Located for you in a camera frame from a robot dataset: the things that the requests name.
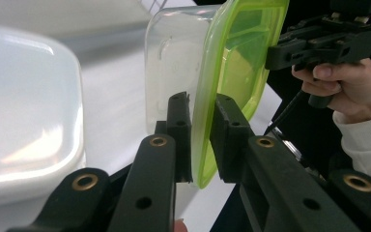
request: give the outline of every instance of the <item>white sleeve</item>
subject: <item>white sleeve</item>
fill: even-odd
[[[344,116],[333,112],[333,122],[342,132],[342,148],[353,160],[356,171],[371,176],[371,120],[344,124]]]

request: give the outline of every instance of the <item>white table surface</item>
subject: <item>white table surface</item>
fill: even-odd
[[[144,85],[144,36],[148,18],[141,10],[137,16],[137,20],[131,19],[135,23],[123,29],[108,27],[97,33],[80,33],[83,36],[79,37],[56,38],[47,34],[67,45],[80,62],[87,166],[101,168],[109,174],[132,163],[140,141],[148,135]],[[251,120],[254,132],[264,131],[279,104],[280,98],[267,86]],[[204,189],[178,184],[176,218],[183,218],[190,232],[209,231],[233,186],[223,184],[218,176]],[[1,206],[0,232],[29,224],[44,200],[45,197]]]

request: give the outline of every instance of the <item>black plastic arm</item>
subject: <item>black plastic arm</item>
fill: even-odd
[[[168,135],[143,139],[107,232],[173,231],[175,150]]]
[[[211,141],[219,176],[240,184],[253,231],[371,231],[370,177],[341,170],[317,182],[281,141],[248,129],[237,104],[217,95]]]
[[[50,194],[34,222],[8,232],[104,231],[115,200],[107,173],[83,168],[67,176]]]

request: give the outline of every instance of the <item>white plastic container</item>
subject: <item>white plastic container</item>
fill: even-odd
[[[51,39],[0,27],[0,206],[49,195],[84,163],[77,59]]]

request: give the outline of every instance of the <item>hand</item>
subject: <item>hand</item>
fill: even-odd
[[[186,225],[182,219],[174,221],[174,232],[187,232]]]
[[[313,71],[292,75],[303,80],[302,90],[316,96],[334,95],[328,107],[344,115],[344,123],[371,120],[371,60],[354,64],[321,64]]]

